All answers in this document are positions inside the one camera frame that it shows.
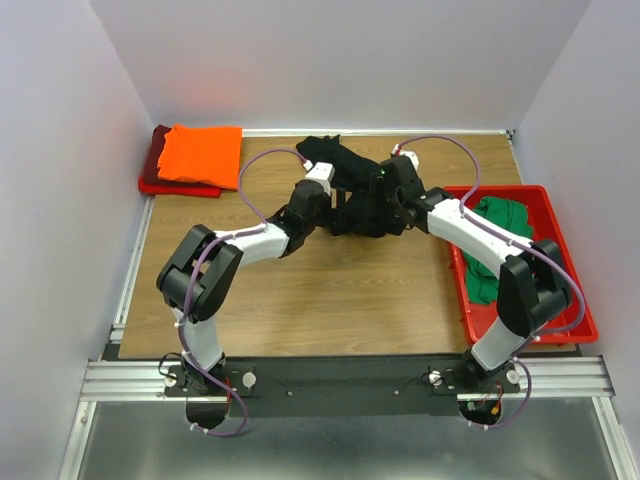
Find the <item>black t shirt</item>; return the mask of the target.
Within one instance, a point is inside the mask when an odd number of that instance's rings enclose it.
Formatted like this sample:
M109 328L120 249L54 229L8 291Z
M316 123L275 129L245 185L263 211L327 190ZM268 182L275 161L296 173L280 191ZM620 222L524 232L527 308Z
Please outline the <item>black t shirt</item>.
M336 206L324 225L333 236L347 234L381 238L400 236L405 223L386 206L386 197L376 182L381 167L340 143L340 136L308 136L295 146L299 154L316 165L334 167L331 186L336 191Z

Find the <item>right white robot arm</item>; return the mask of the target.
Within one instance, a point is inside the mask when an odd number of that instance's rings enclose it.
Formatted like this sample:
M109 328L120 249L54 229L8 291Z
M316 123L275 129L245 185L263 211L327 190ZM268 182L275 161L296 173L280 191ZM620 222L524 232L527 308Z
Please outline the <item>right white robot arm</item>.
M549 322L572 303L584 301L555 242L533 242L511 233L446 190L426 189L406 156L383 161L369 175L367 193L376 212L392 214L407 228L449 242L496 277L496 319L453 370L455 382L466 389L485 390Z

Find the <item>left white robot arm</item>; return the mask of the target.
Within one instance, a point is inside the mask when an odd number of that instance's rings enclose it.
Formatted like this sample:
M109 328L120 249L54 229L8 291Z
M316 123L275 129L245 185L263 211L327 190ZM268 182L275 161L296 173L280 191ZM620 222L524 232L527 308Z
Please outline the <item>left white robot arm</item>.
M223 350L215 316L242 266L279 259L300 249L318 227L331 228L346 203L343 189L332 192L318 180L296 183L287 204L260 224L214 232L192 227L156 280L176 317L183 373L173 377L201 395L221 388Z

